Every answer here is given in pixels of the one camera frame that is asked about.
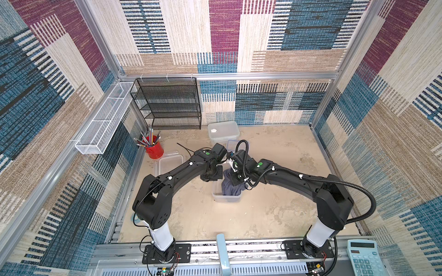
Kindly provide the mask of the dark blue cloth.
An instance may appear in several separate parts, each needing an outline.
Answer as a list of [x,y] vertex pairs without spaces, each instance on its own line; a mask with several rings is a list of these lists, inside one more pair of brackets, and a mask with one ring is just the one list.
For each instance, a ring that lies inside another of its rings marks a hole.
[[232,169],[223,172],[222,193],[224,196],[240,196],[241,193],[246,190],[246,184],[244,182],[239,185],[234,185],[231,178],[232,172]]

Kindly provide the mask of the large clear plastic lunch box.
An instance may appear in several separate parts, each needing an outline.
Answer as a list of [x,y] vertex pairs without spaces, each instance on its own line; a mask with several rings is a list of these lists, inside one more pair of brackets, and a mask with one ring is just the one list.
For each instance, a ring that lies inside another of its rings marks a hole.
[[231,168],[228,164],[221,165],[222,167],[222,178],[212,182],[212,197],[215,202],[219,203],[235,203],[240,202],[242,198],[242,193],[238,195],[225,195],[225,187],[229,187],[229,185],[224,185],[224,183],[231,183],[230,176],[227,171]]

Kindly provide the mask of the clear lunch box lid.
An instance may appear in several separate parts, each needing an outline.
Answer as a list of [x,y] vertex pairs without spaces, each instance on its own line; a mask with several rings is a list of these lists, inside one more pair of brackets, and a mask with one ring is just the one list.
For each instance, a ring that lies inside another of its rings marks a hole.
[[176,167],[180,166],[184,162],[184,157],[179,154],[178,151],[170,151],[163,154],[161,158],[159,158],[154,163],[154,176],[157,177],[159,175],[168,173],[172,171]]

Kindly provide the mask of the small blue-rimmed lunch box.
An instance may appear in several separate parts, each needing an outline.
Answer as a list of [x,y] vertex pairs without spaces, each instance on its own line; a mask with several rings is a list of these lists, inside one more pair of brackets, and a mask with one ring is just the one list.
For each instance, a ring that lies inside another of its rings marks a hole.
[[239,140],[228,140],[226,149],[228,152],[236,152],[237,144]]

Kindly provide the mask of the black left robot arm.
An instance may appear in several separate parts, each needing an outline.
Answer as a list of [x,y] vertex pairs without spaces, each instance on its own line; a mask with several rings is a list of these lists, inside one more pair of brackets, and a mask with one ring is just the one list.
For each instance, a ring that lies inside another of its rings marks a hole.
[[218,173],[217,166],[226,154],[225,149],[220,152],[200,149],[175,169],[157,177],[150,174],[143,179],[132,210],[149,228],[158,251],[174,251],[175,239],[170,233],[168,220],[175,193],[196,177],[204,182],[212,181]]

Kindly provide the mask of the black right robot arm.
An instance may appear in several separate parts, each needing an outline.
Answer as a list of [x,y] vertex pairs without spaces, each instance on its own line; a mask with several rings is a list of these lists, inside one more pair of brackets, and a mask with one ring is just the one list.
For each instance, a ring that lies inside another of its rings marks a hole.
[[252,184],[276,185],[301,194],[317,205],[317,219],[305,234],[302,242],[302,254],[306,258],[321,255],[322,247],[329,238],[335,237],[344,229],[354,200],[339,179],[334,175],[314,177],[290,170],[267,159],[256,162],[244,150],[227,154],[233,172],[234,184],[244,180]]

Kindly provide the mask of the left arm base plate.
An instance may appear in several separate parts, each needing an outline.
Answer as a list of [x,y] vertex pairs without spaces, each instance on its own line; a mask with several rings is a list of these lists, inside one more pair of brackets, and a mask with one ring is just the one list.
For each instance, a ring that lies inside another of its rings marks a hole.
[[166,251],[161,251],[153,244],[145,247],[142,264],[172,264],[178,259],[178,263],[190,263],[192,245],[190,243],[172,243]]

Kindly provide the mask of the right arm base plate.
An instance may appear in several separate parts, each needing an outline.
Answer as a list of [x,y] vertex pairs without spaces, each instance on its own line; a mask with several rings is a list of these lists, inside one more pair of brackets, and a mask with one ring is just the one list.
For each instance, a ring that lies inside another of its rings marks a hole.
[[327,240],[322,247],[315,247],[307,240],[285,240],[281,249],[285,252],[287,259],[323,259],[334,258],[335,250],[333,242]]

